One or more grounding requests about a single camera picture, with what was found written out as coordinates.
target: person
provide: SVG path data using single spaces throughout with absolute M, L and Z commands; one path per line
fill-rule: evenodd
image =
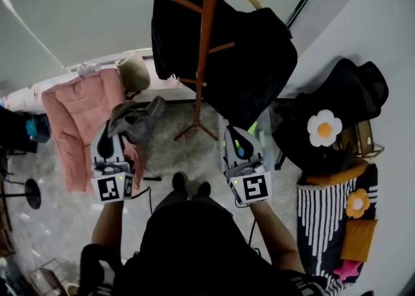
M 191 200 L 185 176 L 147 222 L 140 251 L 121 263 L 123 201 L 105 204 L 81 254 L 80 296 L 325 295 L 326 280 L 304 273 L 294 238 L 267 202 L 250 209 L 270 255 L 262 259 L 232 215 L 209 197 L 209 183 Z

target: sleeve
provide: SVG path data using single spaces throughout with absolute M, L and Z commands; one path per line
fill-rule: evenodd
M 89 244 L 80 257 L 79 296 L 113 296 L 115 277 L 123 265 L 115 253 L 99 244 Z
M 326 296 L 327 279 L 306 275 L 295 271 L 282 271 L 281 274 L 291 281 L 302 296 Z

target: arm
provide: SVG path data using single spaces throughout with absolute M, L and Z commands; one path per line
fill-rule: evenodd
M 272 265 L 278 269 L 304 273 L 294 238 L 268 203 L 253 203 L 250 208 L 270 254 Z
M 116 201 L 104 205 L 92 234 L 93 244 L 100 244 L 121 253 L 121 234 L 123 231 L 124 201 Z

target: white flower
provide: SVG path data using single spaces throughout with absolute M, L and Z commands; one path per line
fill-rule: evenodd
M 309 119 L 307 131 L 310 134 L 311 145 L 330 146 L 342 131 L 342 121 L 336 118 L 332 111 L 323 109 Z

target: shoe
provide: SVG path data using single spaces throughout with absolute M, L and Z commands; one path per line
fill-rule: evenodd
M 210 196 L 210 184 L 203 182 L 197 190 L 198 197 L 209 197 Z
M 186 191 L 185 184 L 186 180 L 184 178 L 184 174 L 180 172 L 175 173 L 172 181 L 174 191 Z

